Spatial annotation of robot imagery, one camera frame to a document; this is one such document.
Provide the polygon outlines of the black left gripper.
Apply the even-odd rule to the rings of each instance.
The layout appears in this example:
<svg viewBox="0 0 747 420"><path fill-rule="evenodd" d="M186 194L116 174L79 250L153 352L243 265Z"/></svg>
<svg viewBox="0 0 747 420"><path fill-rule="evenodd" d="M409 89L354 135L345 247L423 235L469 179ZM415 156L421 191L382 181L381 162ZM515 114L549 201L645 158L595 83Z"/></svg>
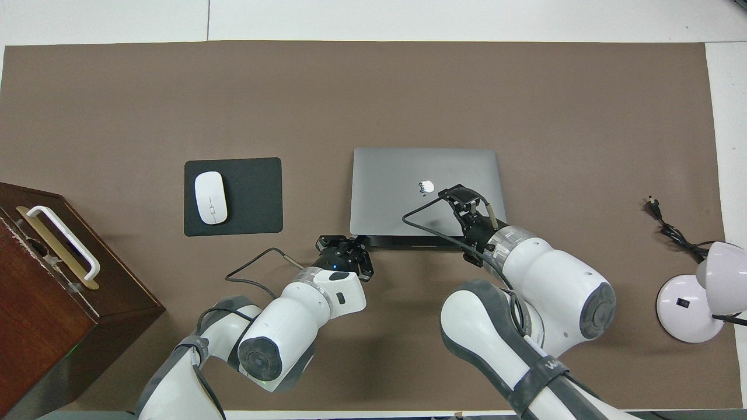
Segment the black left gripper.
<svg viewBox="0 0 747 420"><path fill-rule="evenodd" d="M362 282L371 279L375 271L368 251L370 239L366 236L353 236L351 242L346 241L346 236L319 236L316 242L319 256L315 267L352 272Z"/></svg>

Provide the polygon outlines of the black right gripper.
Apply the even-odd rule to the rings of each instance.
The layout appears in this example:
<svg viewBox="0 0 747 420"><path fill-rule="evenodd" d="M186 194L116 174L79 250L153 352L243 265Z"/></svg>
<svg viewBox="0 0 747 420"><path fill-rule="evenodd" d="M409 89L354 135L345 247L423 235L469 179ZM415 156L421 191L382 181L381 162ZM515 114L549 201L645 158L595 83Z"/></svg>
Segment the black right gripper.
<svg viewBox="0 0 747 420"><path fill-rule="evenodd" d="M489 215L489 202L485 197L470 188L457 184L452 188L446 188L438 192L442 200L454 204L454 215L460 223L464 239L462 242L475 250L478 255L483 255L486 250L491 254L496 248L489 241L500 229L507 227L507 223L500 219L493 219L479 213L482 205Z"/></svg>

